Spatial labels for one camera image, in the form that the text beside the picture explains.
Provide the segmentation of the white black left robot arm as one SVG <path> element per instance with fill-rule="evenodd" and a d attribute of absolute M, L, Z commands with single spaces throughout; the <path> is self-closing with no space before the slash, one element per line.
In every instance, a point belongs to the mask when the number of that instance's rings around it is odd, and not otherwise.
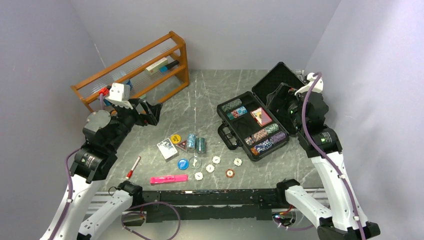
<path fill-rule="evenodd" d="M 104 231 L 112 222 L 110 213 L 96 220 L 83 222 L 83 218 L 109 171 L 115 164 L 117 151 L 134 126 L 156 126 L 160 120 L 162 103 L 149 104 L 140 98 L 114 101 L 116 111 L 91 113 L 82 132 L 84 144 L 70 153 L 74 157 L 66 163 L 67 187 L 59 207 L 42 235 L 43 240 L 92 240 L 96 231 Z"/>

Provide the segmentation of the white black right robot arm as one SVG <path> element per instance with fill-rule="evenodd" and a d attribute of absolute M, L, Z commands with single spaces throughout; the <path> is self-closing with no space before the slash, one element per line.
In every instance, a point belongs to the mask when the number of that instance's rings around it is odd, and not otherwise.
<path fill-rule="evenodd" d="M 337 133 L 325 123 L 328 105 L 321 93 L 282 83 L 267 96 L 270 110 L 283 117 L 311 160 L 321 179 L 329 207 L 325 207 L 295 179 L 276 185 L 275 202 L 300 211 L 316 228 L 321 240 L 368 240 L 381 234 L 377 223 L 368 220 L 352 189 Z"/>

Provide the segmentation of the teal chip stack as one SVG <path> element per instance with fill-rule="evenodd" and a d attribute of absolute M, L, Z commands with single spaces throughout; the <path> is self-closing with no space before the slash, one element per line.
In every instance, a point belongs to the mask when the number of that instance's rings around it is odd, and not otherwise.
<path fill-rule="evenodd" d="M 203 137 L 197 137 L 195 139 L 195 150 L 198 154 L 206 153 L 206 139 Z"/>

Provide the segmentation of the yellow big blind button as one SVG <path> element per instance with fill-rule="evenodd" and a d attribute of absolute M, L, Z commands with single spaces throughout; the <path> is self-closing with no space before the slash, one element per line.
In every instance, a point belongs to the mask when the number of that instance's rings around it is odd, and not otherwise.
<path fill-rule="evenodd" d="M 179 144 L 182 141 L 182 138 L 179 134 L 173 134 L 169 139 L 174 145 Z"/>

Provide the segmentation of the blue card deck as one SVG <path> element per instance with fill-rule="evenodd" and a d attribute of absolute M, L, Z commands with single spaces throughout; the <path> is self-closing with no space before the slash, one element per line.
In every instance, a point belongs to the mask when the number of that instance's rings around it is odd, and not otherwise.
<path fill-rule="evenodd" d="M 160 153 L 166 161 L 169 161 L 170 159 L 178 155 L 177 148 L 174 146 L 174 144 L 169 138 L 166 138 L 161 142 L 157 143 L 156 146 L 158 147 Z"/>

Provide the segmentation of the triangular all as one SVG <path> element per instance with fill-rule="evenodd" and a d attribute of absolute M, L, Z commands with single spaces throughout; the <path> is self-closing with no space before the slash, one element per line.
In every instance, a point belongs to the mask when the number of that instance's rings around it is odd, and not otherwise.
<path fill-rule="evenodd" d="M 186 153 L 188 152 L 188 141 L 187 140 L 183 140 L 183 141 L 177 143 L 175 146 L 178 149 L 180 149 L 180 150 L 182 150 L 182 151 L 184 151 Z"/>

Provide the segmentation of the light blue chip stack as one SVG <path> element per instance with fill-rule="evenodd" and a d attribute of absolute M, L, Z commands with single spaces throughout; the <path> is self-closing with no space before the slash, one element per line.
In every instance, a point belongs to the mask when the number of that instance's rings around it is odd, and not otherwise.
<path fill-rule="evenodd" d="M 187 136 L 187 149 L 189 151 L 196 148 L 196 135 L 194 133 L 189 133 Z"/>

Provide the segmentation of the black poker case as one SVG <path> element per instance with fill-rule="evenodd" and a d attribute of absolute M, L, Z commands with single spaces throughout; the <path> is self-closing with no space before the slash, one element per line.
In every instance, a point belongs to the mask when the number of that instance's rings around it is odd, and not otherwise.
<path fill-rule="evenodd" d="M 296 135 L 296 128 L 283 112 L 288 100 L 281 91 L 286 86 L 297 90 L 304 83 L 281 61 L 250 91 L 216 107 L 222 120 L 217 132 L 229 150 L 241 148 L 252 162 L 258 162 Z"/>

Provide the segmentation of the clear dealer button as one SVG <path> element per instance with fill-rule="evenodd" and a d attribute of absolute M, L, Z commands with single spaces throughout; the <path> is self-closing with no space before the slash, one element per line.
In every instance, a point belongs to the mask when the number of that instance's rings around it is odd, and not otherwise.
<path fill-rule="evenodd" d="M 198 157 L 198 156 L 192 156 L 189 159 L 189 166 L 192 169 L 195 169 L 195 170 L 201 168 L 201 166 L 202 166 L 202 160 L 201 160 L 201 158 Z"/>

